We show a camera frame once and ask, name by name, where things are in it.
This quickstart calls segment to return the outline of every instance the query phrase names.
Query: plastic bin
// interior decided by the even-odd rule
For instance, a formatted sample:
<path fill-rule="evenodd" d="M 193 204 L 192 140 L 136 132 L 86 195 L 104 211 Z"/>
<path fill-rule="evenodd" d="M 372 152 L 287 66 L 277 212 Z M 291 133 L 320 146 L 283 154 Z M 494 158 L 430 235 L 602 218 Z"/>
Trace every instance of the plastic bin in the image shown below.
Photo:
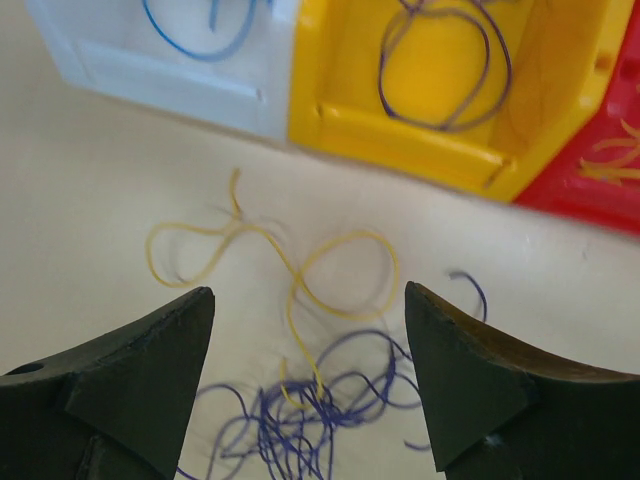
<path fill-rule="evenodd" d="M 438 0 L 439 8 L 472 10 Z M 487 2 L 513 59 L 499 113 L 461 133 L 390 118 L 377 86 L 381 41 L 398 0 L 305 0 L 296 31 L 289 136 L 294 143 L 511 201 L 598 110 L 633 0 Z M 499 94 L 506 66 L 490 37 L 486 86 L 472 111 Z M 482 70 L 477 31 L 453 18 L 417 21 L 386 73 L 387 95 L 414 117 L 441 119 Z"/>
<path fill-rule="evenodd" d="M 298 0 L 148 0 L 161 28 L 185 48 L 215 51 L 238 34 L 223 61 L 189 58 L 161 38 L 142 0 L 27 0 L 62 76 L 70 83 L 262 136 L 286 139 Z"/>
<path fill-rule="evenodd" d="M 598 113 L 517 203 L 640 234 L 640 137 L 633 132 L 640 126 L 639 85 L 640 2 Z"/>

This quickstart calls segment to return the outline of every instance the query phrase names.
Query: purple string in yellow bin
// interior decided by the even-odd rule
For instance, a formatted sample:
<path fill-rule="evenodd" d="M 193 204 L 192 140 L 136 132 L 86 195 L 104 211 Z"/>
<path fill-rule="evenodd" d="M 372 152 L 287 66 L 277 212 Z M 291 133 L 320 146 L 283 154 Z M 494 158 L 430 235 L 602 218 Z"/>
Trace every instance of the purple string in yellow bin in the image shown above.
<path fill-rule="evenodd" d="M 504 88 L 502 89 L 502 92 L 500 93 L 494 104 L 483 113 L 480 113 L 476 117 L 464 122 L 459 121 L 460 117 L 467 111 L 467 109 L 478 97 L 480 91 L 486 84 L 487 77 L 489 76 L 489 69 L 491 67 L 491 42 L 489 38 L 489 32 L 487 31 L 481 20 L 460 8 L 436 7 L 435 5 L 438 3 L 438 0 L 417 0 L 415 3 L 411 3 L 408 0 L 399 1 L 404 10 L 396 14 L 391 19 L 384 32 L 384 35 L 382 37 L 382 47 L 380 50 L 380 61 L 378 64 L 378 95 L 380 97 L 382 107 L 384 108 L 387 115 L 391 118 L 395 118 L 415 127 L 451 133 L 470 130 L 493 117 L 504 104 L 507 95 L 509 94 L 509 90 L 511 89 L 511 84 L 513 82 L 513 66 L 511 62 L 511 56 L 509 54 L 509 49 L 507 47 L 507 42 L 502 32 L 500 31 L 498 24 L 486 8 L 487 4 L 501 0 L 465 0 L 470 5 L 472 5 L 478 11 L 480 17 L 484 18 L 484 20 L 486 20 L 491 26 L 491 31 L 493 31 L 500 43 L 504 61 L 507 67 L 507 73 Z M 475 27 L 482 36 L 482 40 L 484 43 L 484 65 L 478 81 L 468 93 L 468 95 L 464 98 L 464 100 L 441 123 L 432 123 L 424 120 L 418 120 L 416 118 L 407 117 L 399 113 L 391 105 L 384 91 L 384 73 L 387 67 L 387 63 L 393 55 L 395 49 L 409 32 L 409 29 L 413 25 L 413 22 L 419 17 L 431 19 L 457 17 Z"/>
<path fill-rule="evenodd" d="M 463 278 L 478 291 L 483 305 L 482 321 L 487 320 L 487 299 L 476 280 L 464 271 L 453 271 L 451 279 Z M 242 413 L 229 419 L 220 429 L 214 441 L 206 476 L 202 480 L 213 480 L 214 464 L 217 460 L 236 461 L 224 478 L 230 480 L 238 475 L 243 465 L 252 457 L 260 457 L 271 479 L 318 479 L 333 478 L 334 440 L 340 429 L 358 428 L 376 422 L 387 408 L 412 410 L 421 407 L 419 390 L 410 373 L 413 365 L 411 354 L 388 334 L 375 329 L 351 332 L 333 342 L 317 359 L 320 367 L 339 347 L 357 338 L 382 339 L 388 346 L 388 362 L 384 372 L 369 378 L 362 372 L 351 370 L 342 373 L 324 385 L 324 395 L 317 395 L 315 378 L 278 382 L 267 389 L 259 389 L 248 404 L 242 394 L 232 385 L 211 384 L 201 388 L 196 401 L 214 392 L 230 392 L 238 400 Z M 337 401 L 334 392 L 343 382 L 359 380 L 363 387 L 347 404 Z M 416 401 L 401 403 L 392 399 L 392 390 L 405 382 L 416 392 Z M 308 409 L 285 411 L 289 403 L 283 394 L 282 385 L 292 398 Z M 407 448 L 429 451 L 430 445 L 419 445 L 404 441 Z M 201 480 L 180 467 L 177 472 L 189 480 Z"/>

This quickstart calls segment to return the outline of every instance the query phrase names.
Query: blue string in white bin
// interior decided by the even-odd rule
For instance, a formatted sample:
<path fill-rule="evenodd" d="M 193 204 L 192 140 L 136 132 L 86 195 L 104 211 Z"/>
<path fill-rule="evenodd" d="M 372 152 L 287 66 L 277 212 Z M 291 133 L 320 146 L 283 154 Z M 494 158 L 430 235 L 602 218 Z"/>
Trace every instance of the blue string in white bin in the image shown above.
<path fill-rule="evenodd" d="M 142 0 L 151 26 L 168 45 L 202 62 L 233 57 L 274 0 Z"/>

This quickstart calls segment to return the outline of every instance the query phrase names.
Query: red container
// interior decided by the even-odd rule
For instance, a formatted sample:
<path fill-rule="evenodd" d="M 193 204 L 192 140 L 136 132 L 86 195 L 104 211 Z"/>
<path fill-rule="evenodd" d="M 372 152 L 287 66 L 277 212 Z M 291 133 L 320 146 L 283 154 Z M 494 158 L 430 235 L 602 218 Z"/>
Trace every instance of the red container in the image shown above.
<path fill-rule="evenodd" d="M 515 203 L 640 234 L 640 1 L 600 110 Z"/>

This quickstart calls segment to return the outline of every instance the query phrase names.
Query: hole in bin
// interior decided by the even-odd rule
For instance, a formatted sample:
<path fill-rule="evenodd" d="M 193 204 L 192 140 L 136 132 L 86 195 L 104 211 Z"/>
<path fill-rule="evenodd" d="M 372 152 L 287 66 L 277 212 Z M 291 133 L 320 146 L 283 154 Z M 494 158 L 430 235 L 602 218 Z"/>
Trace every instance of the hole in bin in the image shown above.
<path fill-rule="evenodd" d="M 21 375 L 23 373 L 31 373 L 37 372 L 44 368 L 44 365 L 41 363 L 27 363 L 26 365 L 22 365 L 21 367 L 14 368 L 7 375 Z"/>
<path fill-rule="evenodd" d="M 640 79 L 640 59 L 627 58 L 624 60 L 620 66 L 620 77 L 630 82 Z"/>
<path fill-rule="evenodd" d="M 596 58 L 596 63 L 594 65 L 594 69 L 597 72 L 607 73 L 611 71 L 613 68 L 613 55 L 605 52 L 601 52 L 598 54 Z"/>

